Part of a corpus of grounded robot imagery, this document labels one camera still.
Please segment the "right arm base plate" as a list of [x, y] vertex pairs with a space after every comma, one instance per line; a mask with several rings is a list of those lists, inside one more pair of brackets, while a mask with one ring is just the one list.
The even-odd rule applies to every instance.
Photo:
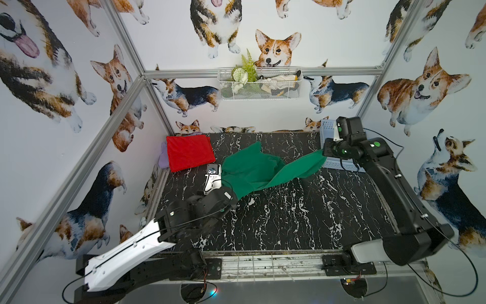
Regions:
[[348, 252], [323, 255], [321, 260], [323, 262], [321, 269], [327, 276], [359, 276], [377, 273], [373, 262], [359, 263]]

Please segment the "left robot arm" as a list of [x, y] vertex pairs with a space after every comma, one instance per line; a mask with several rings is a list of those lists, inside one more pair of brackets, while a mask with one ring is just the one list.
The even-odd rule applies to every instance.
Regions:
[[102, 255], [83, 260], [84, 268], [77, 273], [84, 283], [75, 290], [74, 303], [117, 303], [156, 281], [205, 277], [207, 263], [194, 248], [184, 247], [178, 258], [152, 257], [187, 239], [207, 236], [237, 204], [229, 182], [207, 195], [172, 201], [137, 234]]

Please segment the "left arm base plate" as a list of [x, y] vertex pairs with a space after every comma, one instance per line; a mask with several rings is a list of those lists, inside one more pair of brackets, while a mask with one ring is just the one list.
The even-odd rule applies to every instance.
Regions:
[[178, 266], [177, 270], [169, 276], [170, 281], [198, 281], [206, 279], [220, 279], [222, 259], [209, 258], [204, 262], [190, 262]]

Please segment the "green t-shirt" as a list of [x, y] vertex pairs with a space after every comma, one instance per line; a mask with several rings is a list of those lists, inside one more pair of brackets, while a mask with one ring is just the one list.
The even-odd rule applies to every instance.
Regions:
[[238, 199], [257, 191], [305, 179], [318, 172], [327, 158], [321, 150], [307, 154], [291, 163], [280, 157], [263, 153], [261, 143], [226, 157], [221, 166], [221, 182], [229, 186]]

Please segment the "light blue plastic basket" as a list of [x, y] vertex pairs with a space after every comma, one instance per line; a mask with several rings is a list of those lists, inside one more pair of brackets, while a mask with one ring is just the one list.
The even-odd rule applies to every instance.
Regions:
[[[334, 139], [334, 125], [335, 120], [321, 120], [321, 127], [319, 131], [321, 149], [324, 149], [326, 139]], [[339, 158], [335, 157], [327, 157], [326, 162], [323, 164], [323, 168], [365, 173], [365, 170], [361, 167], [356, 167], [352, 160], [340, 160]]]

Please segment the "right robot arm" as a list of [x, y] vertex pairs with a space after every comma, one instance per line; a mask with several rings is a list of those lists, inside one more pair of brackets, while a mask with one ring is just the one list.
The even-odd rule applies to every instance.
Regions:
[[453, 237], [453, 228], [440, 224], [415, 195], [386, 140], [369, 139], [360, 118], [337, 118], [333, 138], [324, 142], [323, 155], [352, 160], [363, 168], [396, 221], [394, 235], [350, 247], [358, 263], [393, 262], [404, 266], [435, 255]]

